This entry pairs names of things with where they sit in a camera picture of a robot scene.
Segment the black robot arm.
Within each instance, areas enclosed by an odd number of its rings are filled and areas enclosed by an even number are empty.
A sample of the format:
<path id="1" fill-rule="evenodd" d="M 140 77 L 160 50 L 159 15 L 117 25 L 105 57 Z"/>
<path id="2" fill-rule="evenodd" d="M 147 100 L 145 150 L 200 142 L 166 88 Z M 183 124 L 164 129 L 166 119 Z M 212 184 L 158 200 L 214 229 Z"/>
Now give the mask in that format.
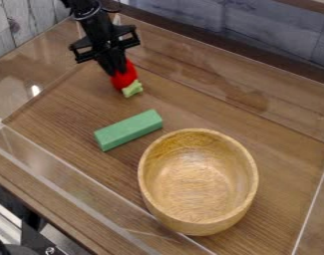
<path id="1" fill-rule="evenodd" d="M 60 1 L 85 34 L 68 46 L 76 63 L 95 60 L 109 76 L 124 74 L 128 69 L 125 49 L 140 43 L 136 26 L 115 25 L 109 14 L 119 9 L 105 8 L 100 0 Z"/>

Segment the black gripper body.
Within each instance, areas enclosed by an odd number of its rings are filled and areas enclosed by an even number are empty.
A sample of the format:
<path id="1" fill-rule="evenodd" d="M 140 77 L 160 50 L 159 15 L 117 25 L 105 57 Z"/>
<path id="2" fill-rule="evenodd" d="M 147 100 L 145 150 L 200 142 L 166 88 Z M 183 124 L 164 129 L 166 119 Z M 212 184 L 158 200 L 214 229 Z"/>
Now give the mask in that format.
<path id="1" fill-rule="evenodd" d="M 68 50 L 75 55 L 77 64 L 93 60 L 101 52 L 108 52 L 112 49 L 125 50 L 140 43 L 135 25 L 115 25 L 112 37 L 105 40 L 97 39 L 91 41 L 88 36 L 84 36 L 68 46 Z"/>

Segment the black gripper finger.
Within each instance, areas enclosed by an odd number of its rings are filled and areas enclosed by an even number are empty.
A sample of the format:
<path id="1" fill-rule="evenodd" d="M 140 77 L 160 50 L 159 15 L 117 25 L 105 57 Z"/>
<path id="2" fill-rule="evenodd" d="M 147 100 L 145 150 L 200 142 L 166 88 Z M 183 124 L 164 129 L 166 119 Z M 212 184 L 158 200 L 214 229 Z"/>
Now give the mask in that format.
<path id="1" fill-rule="evenodd" d="M 115 57 L 111 53 L 97 53 L 95 56 L 95 60 L 105 73 L 112 76 L 115 74 Z"/>
<path id="2" fill-rule="evenodd" d="M 115 47 L 111 49 L 109 55 L 111 55 L 113 70 L 123 74 L 127 71 L 127 61 L 125 61 L 124 51 L 119 47 Z"/>

